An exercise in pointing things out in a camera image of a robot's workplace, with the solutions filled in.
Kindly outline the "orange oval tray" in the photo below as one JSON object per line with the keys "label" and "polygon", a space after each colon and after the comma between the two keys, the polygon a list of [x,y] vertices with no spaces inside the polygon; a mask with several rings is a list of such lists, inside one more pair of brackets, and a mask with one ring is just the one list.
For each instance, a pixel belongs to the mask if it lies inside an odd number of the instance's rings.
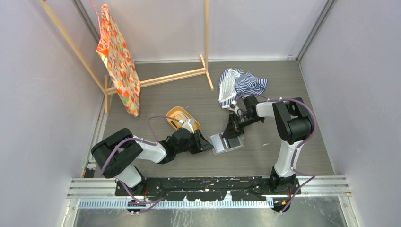
{"label": "orange oval tray", "polygon": [[179,128],[181,128],[182,124],[190,119],[193,119],[194,121],[192,126],[194,130],[201,129],[201,125],[199,124],[199,122],[181,106],[173,107],[166,113],[166,116],[175,118],[175,120],[172,120],[170,118],[167,119],[168,123],[172,126],[174,130],[178,130]]}

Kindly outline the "grey card holder wallet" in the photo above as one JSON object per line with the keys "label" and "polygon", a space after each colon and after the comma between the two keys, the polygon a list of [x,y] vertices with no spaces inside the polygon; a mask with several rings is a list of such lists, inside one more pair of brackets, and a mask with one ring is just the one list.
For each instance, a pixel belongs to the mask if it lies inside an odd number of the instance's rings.
{"label": "grey card holder wallet", "polygon": [[217,133],[209,137],[211,144],[213,145],[212,152],[216,155],[221,155],[236,149],[244,147],[244,142],[242,136],[237,136],[230,139],[223,138],[223,133]]}

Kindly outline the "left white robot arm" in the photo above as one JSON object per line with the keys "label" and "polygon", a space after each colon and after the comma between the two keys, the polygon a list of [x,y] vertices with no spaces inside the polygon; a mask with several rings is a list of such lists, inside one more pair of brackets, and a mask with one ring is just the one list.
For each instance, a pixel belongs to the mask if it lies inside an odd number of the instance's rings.
{"label": "left white robot arm", "polygon": [[116,178],[132,195],[139,196],[145,190],[145,178],[138,168],[132,166],[134,160],[166,164],[173,161],[177,154],[198,154],[213,148],[200,130],[179,128],[166,139],[151,142],[123,128],[95,144],[90,152],[105,178]]}

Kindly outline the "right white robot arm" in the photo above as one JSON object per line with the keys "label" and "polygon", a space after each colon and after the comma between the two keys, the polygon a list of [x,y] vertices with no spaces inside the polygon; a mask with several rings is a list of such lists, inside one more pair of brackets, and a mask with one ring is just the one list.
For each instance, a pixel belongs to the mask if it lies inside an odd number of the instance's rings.
{"label": "right white robot arm", "polygon": [[274,118],[281,146],[278,160],[271,171],[269,187],[274,193],[282,194],[295,183],[299,153],[314,133],[315,118],[299,97],[260,102],[255,95],[249,95],[243,102],[246,111],[233,111],[229,115],[222,138],[227,140],[242,136],[246,126],[264,122],[267,117]]}

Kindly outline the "gold credit card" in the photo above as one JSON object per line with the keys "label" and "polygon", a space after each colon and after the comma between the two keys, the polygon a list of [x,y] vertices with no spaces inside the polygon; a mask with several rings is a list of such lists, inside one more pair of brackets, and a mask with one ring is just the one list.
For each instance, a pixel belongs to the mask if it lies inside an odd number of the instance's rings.
{"label": "gold credit card", "polygon": [[190,120],[191,117],[186,115],[185,113],[179,112],[176,114],[175,118],[178,120],[178,122],[182,125],[186,121]]}

